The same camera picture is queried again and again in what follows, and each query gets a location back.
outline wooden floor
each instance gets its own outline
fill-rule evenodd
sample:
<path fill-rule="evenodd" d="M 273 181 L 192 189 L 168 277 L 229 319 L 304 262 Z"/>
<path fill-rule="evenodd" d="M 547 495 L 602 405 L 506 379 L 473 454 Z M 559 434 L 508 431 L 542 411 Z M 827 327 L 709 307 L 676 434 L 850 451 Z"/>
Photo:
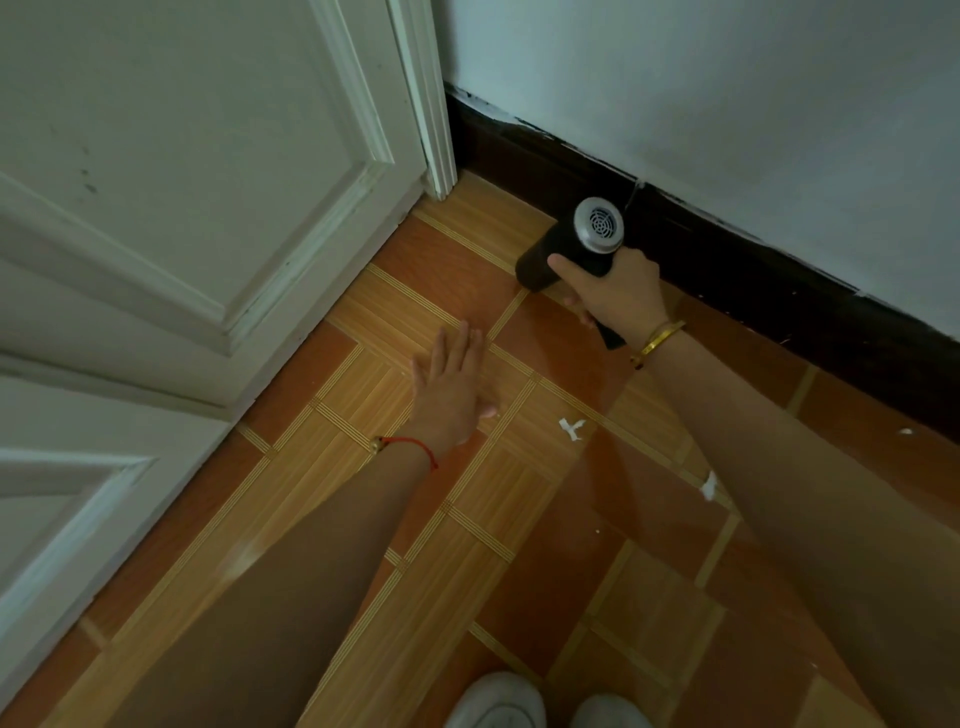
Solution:
<path fill-rule="evenodd" d="M 409 357 L 461 317 L 490 332 L 500 414 L 416 493 L 303 726 L 440 726 L 472 680 L 505 668 L 541 687 L 556 725 L 598 691 L 659 727 L 880 725 L 723 489 L 699 492 L 709 465 L 651 378 L 516 285 L 514 261 L 551 222 L 470 174 L 421 201 L 0 726 L 101 725 L 235 565 L 403 422 Z M 957 447 L 665 292 L 763 394 L 960 524 Z M 586 420 L 583 440 L 560 418 Z"/>

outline white shoe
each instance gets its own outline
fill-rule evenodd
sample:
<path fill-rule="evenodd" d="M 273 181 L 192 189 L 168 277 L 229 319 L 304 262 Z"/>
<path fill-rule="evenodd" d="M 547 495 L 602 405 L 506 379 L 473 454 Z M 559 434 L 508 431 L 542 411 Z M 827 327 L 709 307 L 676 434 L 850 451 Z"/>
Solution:
<path fill-rule="evenodd" d="M 570 728 L 654 728 L 639 708 L 619 695 L 594 695 L 580 704 Z"/>
<path fill-rule="evenodd" d="M 529 680 L 493 672 L 467 688 L 444 728 L 546 728 L 546 710 Z"/>

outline paper scrap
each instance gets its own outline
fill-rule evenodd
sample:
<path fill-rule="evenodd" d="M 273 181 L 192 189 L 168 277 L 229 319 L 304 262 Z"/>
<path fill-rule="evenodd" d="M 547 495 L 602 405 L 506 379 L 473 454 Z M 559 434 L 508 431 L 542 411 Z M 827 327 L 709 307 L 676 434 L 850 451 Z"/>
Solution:
<path fill-rule="evenodd" d="M 717 473 L 710 471 L 707 480 L 700 486 L 700 492 L 704 494 L 704 498 L 707 500 L 713 500 L 713 497 L 716 496 L 717 493 Z"/>
<path fill-rule="evenodd" d="M 583 427 L 586 423 L 587 423 L 586 420 L 578 420 L 577 422 L 573 423 L 573 425 L 571 425 L 569 422 L 566 421 L 566 417 L 564 417 L 560 420 L 560 427 L 562 427 L 564 429 L 564 432 L 566 432 L 566 434 L 570 436 L 570 440 L 572 442 L 576 442 L 577 440 L 581 439 L 577 435 L 577 430 Z"/>

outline door panel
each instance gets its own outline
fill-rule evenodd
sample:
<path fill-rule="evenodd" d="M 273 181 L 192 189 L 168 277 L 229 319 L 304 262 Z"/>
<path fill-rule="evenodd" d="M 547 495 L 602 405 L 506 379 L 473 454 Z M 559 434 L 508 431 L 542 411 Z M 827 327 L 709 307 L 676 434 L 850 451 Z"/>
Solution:
<path fill-rule="evenodd" d="M 0 709 L 228 423 L 0 376 Z"/>
<path fill-rule="evenodd" d="M 7 4 L 0 69 L 0 257 L 48 281 L 3 345 L 173 394 L 234 401 L 425 169 L 383 0 Z"/>

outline dark baseboard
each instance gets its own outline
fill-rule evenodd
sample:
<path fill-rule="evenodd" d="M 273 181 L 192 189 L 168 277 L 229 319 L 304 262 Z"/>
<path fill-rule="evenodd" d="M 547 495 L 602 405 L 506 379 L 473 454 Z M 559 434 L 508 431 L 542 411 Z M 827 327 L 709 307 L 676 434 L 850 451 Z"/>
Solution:
<path fill-rule="evenodd" d="M 960 343 L 798 260 L 717 225 L 653 185 L 537 130 L 447 96 L 457 165 L 553 217 L 590 195 L 624 210 L 627 245 L 663 278 L 824 371 L 960 443 Z"/>

